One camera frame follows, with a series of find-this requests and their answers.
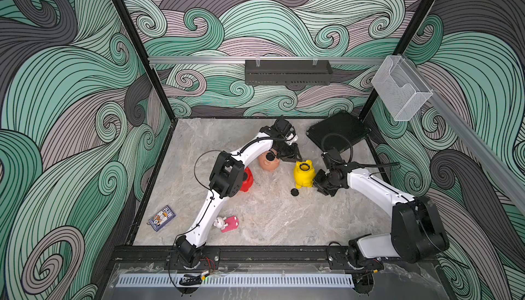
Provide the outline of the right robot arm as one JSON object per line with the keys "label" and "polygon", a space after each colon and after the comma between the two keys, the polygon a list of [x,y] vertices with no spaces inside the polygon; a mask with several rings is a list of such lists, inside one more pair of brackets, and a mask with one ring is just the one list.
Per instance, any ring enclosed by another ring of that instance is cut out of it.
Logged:
{"label": "right robot arm", "polygon": [[450,247],[438,208],[429,197],[402,192],[374,176],[370,165],[344,161],[335,149],[324,152],[322,158],[327,170],[314,177],[318,192],[334,196],[340,189],[355,190],[391,218],[389,233],[349,241],[351,266],[368,268],[391,258],[416,263]]}

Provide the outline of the peach piggy bank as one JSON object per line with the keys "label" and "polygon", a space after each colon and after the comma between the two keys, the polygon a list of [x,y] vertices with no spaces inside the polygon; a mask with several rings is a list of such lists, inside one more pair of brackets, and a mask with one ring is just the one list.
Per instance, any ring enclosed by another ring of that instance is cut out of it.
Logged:
{"label": "peach piggy bank", "polygon": [[[266,160],[266,154],[268,154],[268,152],[272,152],[275,155],[276,158],[274,161]],[[280,159],[277,158],[277,152],[271,149],[258,156],[258,164],[261,167],[261,169],[268,172],[273,172],[279,167]]]}

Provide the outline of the yellow piggy bank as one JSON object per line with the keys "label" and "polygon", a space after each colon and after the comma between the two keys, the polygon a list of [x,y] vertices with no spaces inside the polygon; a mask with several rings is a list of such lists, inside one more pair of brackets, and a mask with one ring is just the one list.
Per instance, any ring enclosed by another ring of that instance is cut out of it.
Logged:
{"label": "yellow piggy bank", "polygon": [[298,161],[293,170],[293,178],[297,189],[312,187],[316,176],[313,162],[311,160]]}

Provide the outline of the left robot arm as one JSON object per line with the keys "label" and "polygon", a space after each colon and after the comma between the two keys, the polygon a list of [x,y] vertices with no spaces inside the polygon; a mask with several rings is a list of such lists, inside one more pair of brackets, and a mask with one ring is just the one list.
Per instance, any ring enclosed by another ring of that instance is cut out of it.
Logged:
{"label": "left robot arm", "polygon": [[174,247],[184,266],[194,268],[199,265],[213,222],[225,203],[240,191],[245,169],[251,162],[268,151],[276,151],[276,157],[284,161],[299,161],[302,157],[297,140],[294,126],[280,117],[273,125],[262,127],[241,148],[219,152],[210,173],[209,184],[205,187],[205,203],[189,230],[177,235],[174,240]]}

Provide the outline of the red piggy bank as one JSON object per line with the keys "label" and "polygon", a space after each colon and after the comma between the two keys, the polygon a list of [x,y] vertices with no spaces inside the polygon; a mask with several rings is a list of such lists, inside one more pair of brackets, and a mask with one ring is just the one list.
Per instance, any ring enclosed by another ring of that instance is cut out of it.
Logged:
{"label": "red piggy bank", "polygon": [[248,192],[250,188],[253,186],[253,183],[254,183],[254,178],[253,178],[252,171],[250,170],[249,167],[246,167],[243,172],[243,182],[242,182],[240,191],[245,192],[245,193]]}

